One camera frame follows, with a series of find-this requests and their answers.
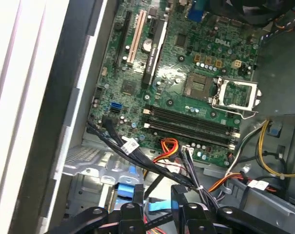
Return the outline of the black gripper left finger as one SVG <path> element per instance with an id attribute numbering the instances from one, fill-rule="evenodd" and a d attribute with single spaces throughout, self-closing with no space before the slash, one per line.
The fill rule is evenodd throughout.
<path id="1" fill-rule="evenodd" d="M 144 234 L 143 221 L 144 187 L 134 187 L 131 202 L 109 213 L 101 207 L 91 207 L 49 230 L 50 234 Z"/>

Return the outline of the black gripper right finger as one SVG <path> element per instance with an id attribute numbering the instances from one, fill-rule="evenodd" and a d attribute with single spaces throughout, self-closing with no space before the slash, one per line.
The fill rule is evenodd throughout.
<path id="1" fill-rule="evenodd" d="M 171 213 L 179 234 L 285 234 L 286 231 L 235 207 L 224 206 L 210 218 L 202 203 L 188 202 L 183 185 L 171 186 Z"/>

